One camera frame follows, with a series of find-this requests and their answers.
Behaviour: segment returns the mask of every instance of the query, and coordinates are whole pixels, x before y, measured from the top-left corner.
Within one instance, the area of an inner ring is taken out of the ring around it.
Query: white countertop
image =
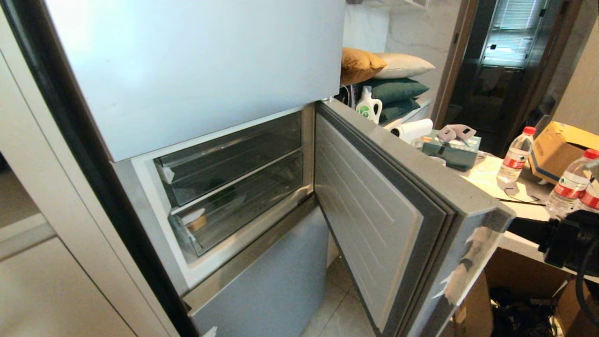
[[[506,185],[496,179],[497,171],[499,171],[502,162],[501,158],[488,155],[485,158],[479,158],[469,171],[457,172],[464,179],[501,200],[506,206],[513,209],[519,218],[549,220],[549,214],[545,210],[544,204],[553,189],[553,185],[539,185],[537,182],[541,179],[533,176],[528,163],[516,183]],[[538,251],[539,246],[536,243],[509,231],[504,233],[499,247],[544,263],[543,253]],[[576,274],[575,271],[568,268],[562,268],[562,270]],[[597,277],[585,275],[585,278],[599,283]]]

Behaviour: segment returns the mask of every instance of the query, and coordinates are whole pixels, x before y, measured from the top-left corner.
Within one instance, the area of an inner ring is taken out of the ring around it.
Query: bottom refrigerator door
[[[341,102],[315,110],[314,193],[375,335],[436,336],[513,212]]]
[[[299,336],[323,301],[327,238],[311,197],[186,295],[190,318],[218,337]]]

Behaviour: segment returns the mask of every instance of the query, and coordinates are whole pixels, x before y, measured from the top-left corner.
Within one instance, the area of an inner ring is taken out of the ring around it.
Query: open freezer door
[[[332,100],[316,104],[314,190],[377,336],[435,336],[511,210]]]

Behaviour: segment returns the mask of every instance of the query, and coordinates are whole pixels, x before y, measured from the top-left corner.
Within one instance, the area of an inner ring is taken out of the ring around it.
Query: cushion
[[[343,48],[341,56],[341,84],[351,85],[366,81],[381,71],[387,63],[366,50]]]
[[[387,63],[387,66],[374,76],[375,79],[412,77],[424,74],[435,68],[428,61],[408,54],[379,53],[376,55],[383,59]]]
[[[380,112],[379,125],[385,126],[398,118],[402,118],[408,112],[418,109],[420,104],[409,98],[407,100],[383,104],[383,110]]]
[[[362,83],[362,85],[373,87],[373,98],[380,99],[383,102],[383,107],[385,104],[422,95],[428,90],[428,87],[424,84],[410,79],[371,79]]]

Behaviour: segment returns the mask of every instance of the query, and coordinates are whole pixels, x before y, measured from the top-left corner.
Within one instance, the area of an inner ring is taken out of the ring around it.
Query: top refrigerator door
[[[340,0],[45,0],[113,161],[338,92]]]
[[[512,211],[338,101],[316,104],[314,190],[377,336],[435,336]]]

